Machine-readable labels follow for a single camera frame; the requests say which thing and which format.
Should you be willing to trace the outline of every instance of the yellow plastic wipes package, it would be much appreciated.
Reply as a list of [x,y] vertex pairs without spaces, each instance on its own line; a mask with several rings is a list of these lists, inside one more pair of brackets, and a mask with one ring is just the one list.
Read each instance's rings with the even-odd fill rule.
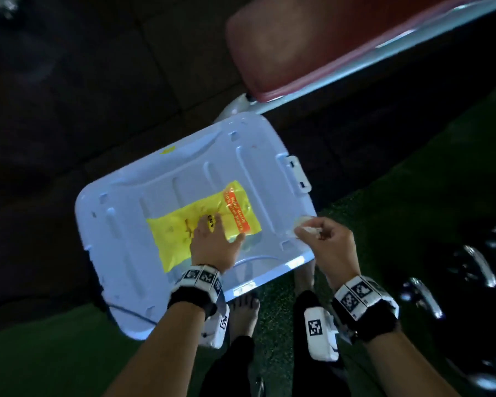
[[222,192],[197,200],[163,217],[147,219],[165,273],[191,257],[189,246],[198,220],[204,215],[208,216],[208,225],[213,231],[216,213],[222,218],[228,240],[241,232],[249,235],[261,231],[248,195],[238,181],[229,183]]

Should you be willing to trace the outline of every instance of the green mat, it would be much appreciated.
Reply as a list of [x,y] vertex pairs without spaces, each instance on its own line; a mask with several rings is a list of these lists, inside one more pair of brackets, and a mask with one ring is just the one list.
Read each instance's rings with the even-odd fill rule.
[[[401,273],[433,283],[423,259],[428,243],[456,241],[461,222],[496,217],[496,90],[383,178],[322,213],[355,232],[363,272],[392,293],[398,291]],[[328,300],[319,275],[317,287]],[[291,273],[259,293],[256,367],[270,396],[290,395]],[[480,395],[437,354],[424,317],[417,308],[403,307],[406,333],[463,395]],[[354,395],[383,395],[363,348],[340,344]],[[10,328],[0,332],[0,396],[100,395],[138,346],[91,305]],[[199,350],[190,395],[198,393],[207,368],[221,353]]]

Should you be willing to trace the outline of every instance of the bare foot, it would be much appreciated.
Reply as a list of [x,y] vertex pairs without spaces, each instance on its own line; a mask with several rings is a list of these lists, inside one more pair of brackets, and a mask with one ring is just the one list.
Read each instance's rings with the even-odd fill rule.
[[296,296],[303,293],[304,291],[314,290],[315,267],[316,261],[311,260],[310,262],[307,262],[294,270],[294,291],[296,293]]
[[252,337],[261,303],[252,294],[244,294],[230,304],[230,342],[239,336]]

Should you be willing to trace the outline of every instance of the tiled floor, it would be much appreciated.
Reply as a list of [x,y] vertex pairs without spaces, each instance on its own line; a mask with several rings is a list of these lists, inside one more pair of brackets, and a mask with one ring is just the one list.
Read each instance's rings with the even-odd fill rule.
[[[30,0],[22,25],[0,27],[0,328],[90,298],[76,195],[209,125],[244,91],[224,24],[247,2]],[[316,207],[385,173],[494,85],[496,18],[478,25],[265,114],[302,160]],[[458,43],[456,63],[469,61],[463,75],[478,66],[477,53],[495,69],[469,86],[457,66],[430,78],[436,66],[412,65],[430,53],[438,64]],[[404,66],[406,76],[393,79]],[[456,80],[440,85],[450,75]],[[441,108],[453,99],[455,108]],[[388,128],[379,132],[379,123]]]

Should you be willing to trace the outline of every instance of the orange label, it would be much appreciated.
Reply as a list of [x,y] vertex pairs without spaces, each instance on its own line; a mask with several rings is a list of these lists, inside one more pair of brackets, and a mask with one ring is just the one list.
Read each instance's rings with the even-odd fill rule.
[[231,214],[233,214],[239,233],[249,232],[250,225],[244,217],[244,213],[239,206],[239,202],[237,201],[237,197],[235,196],[235,192],[233,192],[232,188],[224,191],[224,200],[226,201],[226,206],[230,209]]

